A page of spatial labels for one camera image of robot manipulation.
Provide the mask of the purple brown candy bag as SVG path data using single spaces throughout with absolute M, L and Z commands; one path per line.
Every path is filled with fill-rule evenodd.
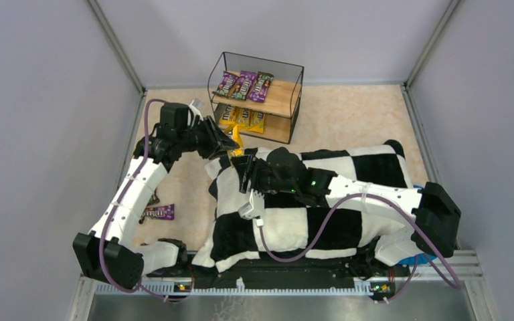
M 274 75 L 266 72 L 258 72 L 256 81 L 248 94 L 248 99 L 257 102 L 264 103 L 268 93 L 268 89 L 274 80 Z

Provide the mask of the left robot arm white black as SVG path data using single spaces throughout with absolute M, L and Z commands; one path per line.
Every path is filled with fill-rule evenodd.
M 133 246 L 139 219 L 173 164 L 185 152 L 213 160 L 238 147 L 211 116 L 202 115 L 198 99 L 190 104 L 153 101 L 161 104 L 160 121 L 138 141 L 129 170 L 100 219 L 72 243 L 84 276 L 126 293 L 139 290 L 147 274 L 167 268 L 180 273 L 188 266 L 182 241 L 162 238 Z

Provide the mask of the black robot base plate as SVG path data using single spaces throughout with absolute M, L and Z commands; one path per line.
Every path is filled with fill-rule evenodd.
M 383 282 L 404 277 L 410 270 L 402 265 L 389 267 L 360 254 L 336 259 L 302 258 L 280 263 L 268 255 L 259 259 L 242 259 L 224 272 L 214 267 L 193 264 L 193 255 L 178 267 L 168 267 L 149 273 L 150 278 L 185 279 L 194 281 L 196 290 L 232 289 L 241 280 L 249 290 L 319 290 L 351 289 L 361 281 Z

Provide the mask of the yellow candy bag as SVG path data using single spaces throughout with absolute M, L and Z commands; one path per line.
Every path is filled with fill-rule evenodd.
M 242 142 L 242 138 L 239 131 L 239 126 L 236 125 L 230 125 L 228 126 L 224 132 L 226 135 L 231 138 L 237 145 L 237 148 L 233 148 L 228 150 L 228 156 L 230 158 L 237 157 L 237 156 L 244 156 L 244 145 Z

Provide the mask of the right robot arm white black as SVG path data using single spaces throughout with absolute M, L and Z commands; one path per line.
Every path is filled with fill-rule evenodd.
M 286 194 L 309 207 L 360 211 L 403 224 L 379 237 L 374 256 L 387 265 L 425 253 L 440 261 L 454 255 L 461 211 L 445 188 L 427 182 L 421 189 L 389 187 L 348 179 L 327 169 L 307 167 L 285 148 L 266 159 L 246 154 L 231 160 L 239 178 L 239 191 L 249 194 L 240 209 L 245 219 L 264 213 L 266 194 Z

